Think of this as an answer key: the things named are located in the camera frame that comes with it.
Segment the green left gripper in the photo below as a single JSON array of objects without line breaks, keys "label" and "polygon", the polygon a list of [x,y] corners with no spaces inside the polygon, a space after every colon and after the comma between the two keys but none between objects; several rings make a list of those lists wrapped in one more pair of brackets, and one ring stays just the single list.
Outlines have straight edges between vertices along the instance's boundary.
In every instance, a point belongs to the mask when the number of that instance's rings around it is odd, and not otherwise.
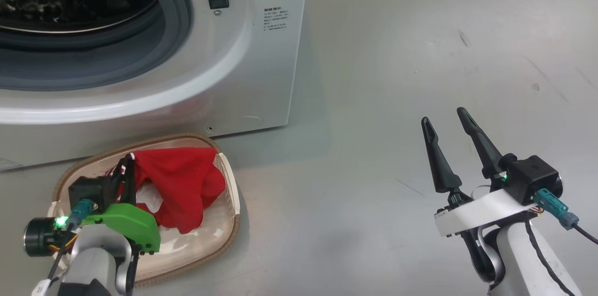
[{"label": "green left gripper", "polygon": [[122,202],[112,204],[103,214],[90,215],[82,222],[87,225],[106,225],[133,241],[140,252],[158,253],[161,234],[155,217],[136,207],[135,154],[122,160]]}]

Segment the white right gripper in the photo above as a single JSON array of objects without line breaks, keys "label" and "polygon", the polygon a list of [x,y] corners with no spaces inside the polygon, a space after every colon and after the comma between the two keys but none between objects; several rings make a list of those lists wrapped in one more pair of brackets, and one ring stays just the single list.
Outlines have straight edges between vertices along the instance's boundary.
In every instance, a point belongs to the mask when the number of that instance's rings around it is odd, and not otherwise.
[{"label": "white right gripper", "polygon": [[[491,179],[502,173],[503,170],[499,166],[499,161],[503,156],[497,147],[465,107],[458,107],[456,111],[465,133],[470,136],[477,150],[482,165],[481,173],[485,179]],[[458,192],[462,181],[453,172],[440,149],[438,135],[428,117],[421,119],[421,129],[435,191],[437,193]],[[436,213],[435,225],[440,236],[444,237],[492,224],[536,206],[536,202],[524,206],[506,190],[501,189],[489,192],[481,198],[453,210]]]}]

